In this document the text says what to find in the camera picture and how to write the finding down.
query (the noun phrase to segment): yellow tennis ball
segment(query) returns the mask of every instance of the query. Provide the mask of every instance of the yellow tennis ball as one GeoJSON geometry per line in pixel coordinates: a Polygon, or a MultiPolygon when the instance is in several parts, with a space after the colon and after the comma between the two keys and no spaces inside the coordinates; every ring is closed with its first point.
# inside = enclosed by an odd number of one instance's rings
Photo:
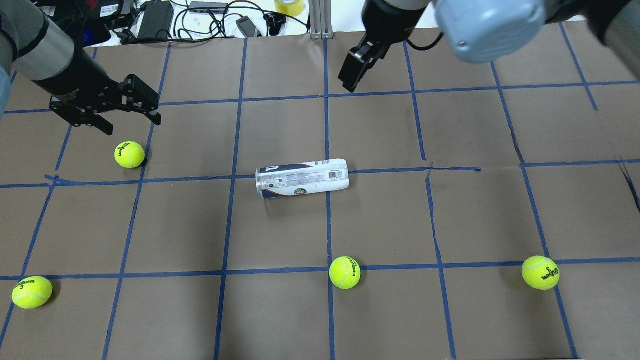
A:
{"type": "Polygon", "coordinates": [[[145,161],[145,150],[137,142],[124,142],[116,147],[114,156],[121,167],[134,168],[145,161]]]}
{"type": "Polygon", "coordinates": [[[28,277],[18,282],[13,288],[11,299],[13,303],[23,309],[33,309],[44,305],[53,293],[53,285],[51,281],[42,276],[28,277]]]}
{"type": "Polygon", "coordinates": [[[560,270],[553,260],[536,255],[522,264],[522,278],[534,289],[549,290],[558,284],[560,270]]]}
{"type": "Polygon", "coordinates": [[[360,265],[348,256],[333,260],[329,268],[329,278],[338,289],[351,289],[360,281],[360,265]]]}

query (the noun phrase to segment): black plug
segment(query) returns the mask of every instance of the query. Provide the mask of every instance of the black plug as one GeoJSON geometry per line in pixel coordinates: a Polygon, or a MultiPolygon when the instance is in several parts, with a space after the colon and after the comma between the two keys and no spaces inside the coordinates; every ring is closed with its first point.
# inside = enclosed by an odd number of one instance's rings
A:
{"type": "Polygon", "coordinates": [[[266,13],[263,16],[269,28],[269,36],[274,37],[280,34],[282,26],[287,23],[287,17],[279,13],[266,13]]]}

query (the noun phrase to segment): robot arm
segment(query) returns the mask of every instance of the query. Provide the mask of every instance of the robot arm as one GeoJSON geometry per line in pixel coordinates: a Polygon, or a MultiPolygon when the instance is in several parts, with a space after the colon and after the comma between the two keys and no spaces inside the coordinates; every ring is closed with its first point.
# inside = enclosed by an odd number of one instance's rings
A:
{"type": "MultiPolygon", "coordinates": [[[[367,0],[366,33],[352,48],[338,78],[354,92],[389,47],[409,39],[431,0],[367,0]]],[[[436,21],[456,55],[484,63],[528,44],[544,24],[587,17],[600,42],[640,79],[640,0],[433,0],[436,21]]]]}
{"type": "Polygon", "coordinates": [[[142,113],[160,125],[157,92],[135,75],[122,83],[110,79],[29,0],[0,1],[0,117],[12,63],[52,95],[49,108],[73,126],[95,126],[111,135],[113,125],[98,115],[110,110],[142,113]]]}

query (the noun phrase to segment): metal stand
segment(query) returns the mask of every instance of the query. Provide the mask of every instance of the metal stand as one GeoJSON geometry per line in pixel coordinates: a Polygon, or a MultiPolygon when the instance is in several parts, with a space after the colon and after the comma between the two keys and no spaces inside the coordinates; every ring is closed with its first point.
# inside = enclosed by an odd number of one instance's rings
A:
{"type": "Polygon", "coordinates": [[[333,38],[331,0],[309,0],[309,19],[312,39],[333,38]]]}

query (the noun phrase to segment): blue tape line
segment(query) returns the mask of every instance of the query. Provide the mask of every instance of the blue tape line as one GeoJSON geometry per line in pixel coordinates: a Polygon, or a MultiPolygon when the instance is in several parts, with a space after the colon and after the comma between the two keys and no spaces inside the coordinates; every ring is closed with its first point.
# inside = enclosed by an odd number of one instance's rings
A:
{"type": "Polygon", "coordinates": [[[220,104],[220,103],[225,103],[225,102],[238,102],[238,100],[237,99],[225,99],[225,100],[172,101],[172,102],[161,102],[160,106],[220,104]]]}
{"type": "Polygon", "coordinates": [[[507,100],[504,97],[504,91],[502,91],[500,77],[498,77],[498,71],[495,69],[495,64],[493,62],[491,62],[491,71],[493,72],[495,84],[496,86],[498,86],[498,94],[500,95],[500,102],[502,103],[504,116],[507,118],[507,124],[509,125],[509,130],[511,131],[511,141],[513,142],[513,147],[515,148],[520,163],[524,164],[526,161],[524,160],[524,156],[522,155],[522,150],[520,149],[520,144],[518,143],[518,137],[516,136],[516,130],[513,127],[513,122],[511,121],[511,114],[509,114],[509,108],[507,107],[507,100]]]}
{"type": "MultiPolygon", "coordinates": [[[[323,39],[323,64],[324,64],[324,157],[330,157],[330,132],[329,132],[329,55],[327,39],[323,39]]],[[[326,193],[326,269],[333,261],[333,249],[331,244],[331,193],[326,193]]],[[[335,360],[335,321],[333,315],[333,284],[327,277],[327,299],[329,304],[329,358],[335,360]]]]}
{"type": "Polygon", "coordinates": [[[252,97],[249,99],[243,99],[244,102],[255,101],[280,101],[280,100],[304,100],[304,99],[319,99],[322,95],[300,95],[300,96],[277,96],[277,97],[252,97]]]}
{"type": "Polygon", "coordinates": [[[65,135],[65,141],[62,142],[62,149],[60,149],[60,155],[58,156],[58,162],[56,163],[56,168],[54,171],[60,170],[60,165],[62,164],[62,157],[65,155],[65,150],[67,150],[67,144],[69,143],[69,136],[71,135],[71,129],[73,126],[69,124],[67,129],[67,135],[65,135]]]}
{"type": "Polygon", "coordinates": [[[632,160],[596,160],[596,161],[573,161],[573,162],[558,162],[558,163],[526,163],[524,167],[571,167],[571,166],[583,166],[583,165],[612,165],[618,163],[640,163],[639,159],[632,160]]]}
{"type": "Polygon", "coordinates": [[[123,181],[69,181],[60,179],[57,176],[44,175],[48,180],[55,181],[56,186],[113,186],[113,185],[131,185],[138,184],[140,180],[123,180],[123,181]]]}
{"type": "MultiPolygon", "coordinates": [[[[151,129],[149,130],[149,138],[151,137],[153,130],[153,124],[151,124],[151,129]]],[[[127,240],[125,242],[124,251],[122,254],[122,262],[120,263],[120,275],[124,274],[125,267],[127,265],[127,258],[129,257],[129,247],[131,245],[131,236],[133,234],[133,226],[136,221],[136,215],[138,213],[138,204],[140,203],[140,195],[142,193],[142,179],[145,175],[145,165],[143,165],[143,169],[140,171],[140,180],[138,181],[138,190],[136,192],[136,200],[133,204],[133,210],[131,212],[131,220],[129,221],[129,229],[127,230],[127,240]]],[[[120,290],[122,289],[122,276],[118,278],[118,284],[116,286],[116,293],[113,299],[113,306],[111,307],[111,316],[109,317],[109,326],[107,328],[107,336],[104,341],[104,348],[102,350],[102,360],[107,359],[107,355],[109,354],[109,344],[111,343],[111,333],[113,332],[113,324],[115,323],[116,312],[118,311],[118,303],[120,301],[120,290]]]]}
{"type": "MultiPolygon", "coordinates": [[[[166,69],[169,64],[169,57],[171,55],[171,43],[167,46],[166,56],[164,57],[164,67],[160,78],[160,86],[158,88],[158,98],[162,96],[162,89],[164,87],[164,79],[166,77],[166,69]]],[[[151,147],[151,140],[153,139],[155,125],[151,124],[149,127],[149,134],[147,137],[147,150],[151,147]]],[[[124,251],[122,253],[122,262],[120,263],[120,277],[118,278],[118,284],[116,285],[116,293],[113,299],[113,306],[111,308],[111,316],[109,317],[109,326],[107,328],[107,336],[104,340],[104,348],[102,349],[102,360],[106,360],[109,354],[109,344],[111,343],[111,333],[113,331],[113,324],[115,323],[116,312],[118,311],[118,303],[120,301],[120,291],[122,290],[122,279],[125,268],[127,266],[127,258],[129,257],[129,247],[131,245],[131,236],[133,234],[133,227],[136,221],[136,215],[138,214],[138,204],[140,203],[140,195],[142,194],[142,186],[144,185],[145,171],[147,170],[147,162],[142,164],[140,169],[140,178],[138,179],[138,189],[136,191],[136,200],[133,203],[133,210],[131,211],[131,221],[129,222],[129,229],[127,230],[127,240],[125,242],[124,251]]]]}
{"type": "Polygon", "coordinates": [[[328,97],[360,97],[360,96],[381,96],[381,95],[408,95],[411,91],[380,91],[380,92],[355,92],[346,94],[328,94],[328,97]]]}
{"type": "Polygon", "coordinates": [[[603,81],[599,83],[587,83],[589,86],[603,86],[603,85],[633,85],[638,84],[638,80],[631,81],[603,81]]]}
{"type": "Polygon", "coordinates": [[[323,61],[324,61],[324,96],[329,95],[329,50],[327,50],[326,39],[323,39],[323,61]]]}
{"type": "Polygon", "coordinates": [[[591,101],[591,105],[595,111],[598,111],[598,105],[596,104],[593,95],[591,94],[591,89],[589,88],[589,84],[587,83],[587,79],[584,77],[584,73],[582,72],[582,68],[580,67],[580,63],[578,62],[578,57],[576,57],[575,52],[573,51],[573,47],[571,46],[571,42],[569,41],[569,37],[566,36],[566,31],[564,30],[564,26],[562,22],[559,22],[560,31],[562,32],[562,36],[564,38],[564,42],[566,42],[566,46],[569,48],[569,53],[571,53],[571,57],[573,58],[573,63],[575,64],[575,68],[578,70],[578,74],[580,74],[580,78],[582,80],[582,84],[584,85],[584,89],[587,90],[587,95],[589,95],[589,100],[591,101]]]}
{"type": "Polygon", "coordinates": [[[485,90],[497,90],[495,86],[479,86],[475,88],[450,88],[450,89],[423,89],[416,90],[417,94],[432,94],[437,92],[465,92],[465,91],[485,91],[485,90]]]}
{"type": "MultiPolygon", "coordinates": [[[[326,253],[327,253],[327,271],[333,261],[332,249],[332,225],[331,225],[331,193],[326,193],[326,253]]],[[[333,284],[331,279],[327,279],[328,300],[329,300],[329,355],[331,360],[335,360],[335,322],[333,314],[333,284]]]]}
{"type": "Polygon", "coordinates": [[[236,191],[236,171],[237,171],[237,162],[238,162],[238,148],[240,143],[240,125],[242,119],[242,103],[243,103],[243,92],[244,92],[244,73],[246,70],[246,50],[248,45],[248,39],[244,39],[243,53],[242,53],[242,66],[240,71],[240,90],[238,91],[238,110],[237,110],[237,118],[236,118],[236,142],[234,145],[234,162],[231,176],[231,188],[229,191],[229,205],[227,210],[227,231],[225,233],[225,252],[222,260],[222,277],[220,279],[220,298],[218,299],[218,322],[216,324],[216,340],[214,343],[214,356],[215,360],[220,358],[220,337],[222,333],[222,315],[225,307],[225,289],[227,287],[227,266],[229,260],[229,244],[231,238],[231,224],[232,224],[232,215],[234,210],[234,194],[236,191]]]}
{"type": "Polygon", "coordinates": [[[48,188],[49,184],[6,184],[0,185],[0,189],[14,189],[14,188],[48,188]]]}
{"type": "Polygon", "coordinates": [[[529,174],[525,167],[521,167],[522,176],[524,177],[524,184],[527,188],[527,194],[529,195],[529,202],[531,202],[531,209],[533,210],[533,216],[536,219],[536,226],[538,227],[538,234],[540,235],[540,242],[542,243],[542,250],[547,258],[550,258],[549,248],[547,247],[547,239],[545,232],[542,229],[542,221],[540,221],[540,214],[538,213],[538,205],[536,205],[536,199],[533,197],[533,190],[531,189],[531,182],[529,181],[529,174]]]}
{"type": "Polygon", "coordinates": [[[415,127],[418,130],[418,144],[420,146],[420,156],[426,161],[427,156],[424,153],[424,140],[422,139],[422,125],[420,124],[420,112],[418,111],[418,98],[415,95],[415,83],[413,82],[413,69],[411,68],[411,59],[409,59],[409,48],[406,41],[402,43],[404,47],[404,57],[406,58],[406,67],[409,71],[409,83],[411,84],[411,97],[413,99],[413,114],[415,116],[415,127]]]}
{"type": "MultiPolygon", "coordinates": [[[[590,258],[590,259],[555,259],[558,265],[597,265],[597,264],[632,264],[640,263],[640,258],[590,258]]],[[[396,264],[396,265],[362,265],[362,271],[380,271],[380,270],[424,270],[438,268],[502,268],[522,266],[522,261],[495,261],[484,263],[443,263],[439,264],[396,264]]],[[[295,274],[309,272],[326,272],[326,266],[311,266],[301,268],[260,268],[260,269],[243,269],[243,270],[227,270],[227,275],[259,275],[259,274],[295,274]]],[[[201,271],[183,271],[183,272],[131,272],[124,274],[34,274],[46,277],[50,280],[62,279],[139,279],[146,277],[189,277],[189,276],[217,276],[222,275],[222,270],[201,270],[201,271]]],[[[0,281],[18,281],[25,275],[0,276],[0,281]]]]}
{"type": "Polygon", "coordinates": [[[9,311],[7,311],[6,318],[4,319],[4,325],[2,326],[2,333],[0,333],[0,348],[2,348],[2,344],[4,343],[4,336],[6,335],[6,330],[9,328],[9,320],[11,320],[11,315],[13,314],[13,302],[9,305],[9,311]]]}
{"type": "Polygon", "coordinates": [[[47,199],[44,202],[44,206],[42,206],[42,211],[40,212],[40,217],[38,218],[38,222],[36,223],[36,228],[33,231],[33,236],[31,237],[31,243],[29,244],[29,250],[27,250],[27,256],[24,259],[24,264],[22,265],[21,275],[27,273],[27,266],[29,266],[29,260],[31,259],[31,253],[33,252],[33,247],[36,245],[36,240],[38,239],[38,233],[40,232],[40,226],[42,226],[42,220],[44,219],[44,215],[47,212],[47,208],[49,207],[49,201],[51,201],[51,196],[53,195],[53,190],[56,187],[56,183],[49,187],[49,193],[47,194],[47,199]]]}
{"type": "Polygon", "coordinates": [[[181,271],[181,272],[135,272],[124,273],[123,279],[139,279],[151,277],[191,277],[191,276],[220,276],[222,270],[181,271]]]}
{"type": "Polygon", "coordinates": [[[554,262],[558,265],[640,263],[640,258],[560,259],[554,262]]]}
{"type": "Polygon", "coordinates": [[[456,356],[456,343],[453,338],[453,326],[451,325],[451,310],[449,309],[449,296],[447,295],[447,283],[444,277],[444,264],[442,262],[442,253],[440,252],[440,246],[438,246],[438,236],[436,232],[436,222],[434,219],[433,211],[433,194],[431,193],[431,180],[427,177],[425,180],[427,187],[427,198],[429,200],[429,215],[431,217],[431,231],[433,232],[433,245],[436,250],[436,258],[438,260],[438,272],[440,273],[440,289],[442,291],[442,304],[444,305],[444,318],[447,323],[447,335],[449,337],[449,350],[451,351],[451,357],[457,359],[456,356]]]}
{"type": "Polygon", "coordinates": [[[32,113],[49,113],[50,109],[35,109],[35,110],[7,110],[5,114],[32,114],[32,113]]]}
{"type": "Polygon", "coordinates": [[[502,88],[505,90],[514,90],[514,89],[544,89],[544,88],[577,88],[582,87],[584,84],[582,83],[572,83],[572,84],[542,84],[542,85],[511,85],[511,86],[503,86],[502,88]]]}
{"type": "Polygon", "coordinates": [[[148,183],[178,183],[180,181],[231,180],[232,178],[233,178],[233,176],[167,177],[166,179],[145,179],[143,182],[145,184],[148,184],[148,183]]]}
{"type": "Polygon", "coordinates": [[[573,341],[573,334],[571,333],[571,327],[569,326],[569,319],[566,317],[566,311],[564,310],[564,302],[562,301],[562,295],[560,294],[560,285],[557,285],[554,288],[556,293],[556,301],[558,303],[558,308],[560,309],[560,317],[562,318],[562,323],[564,325],[564,332],[566,333],[566,339],[569,342],[569,349],[571,350],[571,357],[573,359],[578,358],[578,351],[575,348],[575,342],[573,341]]]}
{"type": "Polygon", "coordinates": [[[439,269],[439,264],[362,265],[362,271],[439,269]]]}
{"type": "Polygon", "coordinates": [[[480,172],[479,167],[412,167],[412,168],[372,168],[349,171],[349,174],[382,174],[385,172],[421,172],[427,170],[452,170],[452,171],[474,171],[480,172]]]}
{"type": "Polygon", "coordinates": [[[118,299],[120,298],[120,290],[122,289],[122,278],[118,278],[118,285],[116,285],[116,293],[113,299],[113,305],[111,306],[111,317],[109,317],[109,327],[107,327],[107,335],[104,339],[104,348],[102,349],[102,360],[107,360],[109,353],[109,344],[111,343],[111,333],[113,332],[113,323],[116,318],[116,311],[118,311],[118,299]]]}
{"type": "MultiPolygon", "coordinates": [[[[31,237],[31,243],[29,244],[29,250],[27,250],[27,256],[24,259],[24,264],[22,265],[22,272],[20,273],[20,277],[24,277],[24,274],[27,272],[27,266],[29,266],[29,260],[31,259],[31,253],[33,252],[33,247],[35,246],[36,240],[38,239],[38,233],[40,232],[40,226],[42,225],[42,219],[44,218],[45,213],[47,212],[47,208],[49,207],[49,201],[51,201],[51,196],[53,195],[53,190],[56,187],[56,183],[49,187],[49,193],[47,194],[47,199],[42,206],[42,211],[40,212],[40,217],[38,218],[38,222],[36,224],[36,228],[33,231],[33,236],[31,237]]],[[[11,321],[11,315],[13,314],[13,303],[9,306],[9,311],[7,312],[6,318],[4,320],[4,325],[2,329],[2,333],[0,334],[0,348],[2,348],[2,344],[4,341],[4,335],[6,334],[6,330],[9,326],[9,321],[11,321]]]]}
{"type": "Polygon", "coordinates": [[[327,272],[325,266],[311,266],[307,268],[264,268],[248,270],[227,270],[227,275],[259,275],[259,274],[297,274],[300,272],[327,272]]]}
{"type": "Polygon", "coordinates": [[[523,261],[496,261],[487,263],[448,263],[444,268],[502,268],[509,266],[522,266],[523,261]]]}
{"type": "Polygon", "coordinates": [[[164,80],[166,77],[166,69],[169,67],[169,57],[171,56],[171,44],[166,47],[166,55],[164,56],[164,66],[162,68],[162,75],[160,76],[160,85],[158,86],[158,99],[162,98],[162,90],[164,89],[164,80]]]}
{"type": "Polygon", "coordinates": [[[324,158],[330,159],[329,143],[329,56],[326,39],[323,40],[323,61],[324,61],[324,158]]]}
{"type": "MultiPolygon", "coordinates": [[[[544,250],[545,256],[550,258],[549,256],[549,249],[547,247],[547,239],[545,237],[545,232],[542,228],[542,223],[540,221],[540,214],[538,213],[538,206],[536,205],[536,200],[533,197],[533,191],[531,190],[531,183],[529,181],[529,175],[527,173],[527,168],[524,166],[526,164],[526,161],[524,160],[522,153],[520,151],[520,146],[518,144],[518,137],[515,133],[515,129],[513,127],[513,123],[511,121],[511,116],[509,115],[509,108],[507,107],[507,103],[504,99],[504,93],[502,91],[502,86],[500,85],[500,78],[498,77],[498,72],[495,69],[495,65],[493,64],[493,62],[491,63],[491,69],[493,71],[493,76],[495,78],[495,84],[498,86],[498,92],[500,93],[500,99],[502,101],[502,107],[504,108],[504,114],[505,117],[507,118],[507,123],[509,124],[509,128],[511,129],[511,136],[513,138],[513,146],[516,149],[516,152],[518,153],[518,157],[520,158],[520,170],[522,170],[522,176],[524,178],[525,181],[525,185],[527,188],[527,193],[529,194],[529,201],[531,203],[531,208],[533,210],[533,215],[536,219],[536,225],[538,227],[538,232],[540,234],[540,242],[542,244],[542,248],[544,250]]],[[[558,303],[558,308],[560,310],[560,314],[563,317],[563,323],[564,323],[564,330],[566,333],[566,337],[567,337],[567,341],[569,343],[569,347],[571,348],[572,354],[574,355],[574,357],[577,357],[577,352],[575,349],[575,344],[573,342],[573,336],[571,334],[571,329],[569,327],[569,323],[568,320],[566,319],[566,313],[564,311],[564,305],[562,303],[562,298],[560,297],[560,292],[558,290],[558,288],[556,288],[556,299],[557,299],[557,303],[558,303]]]]}

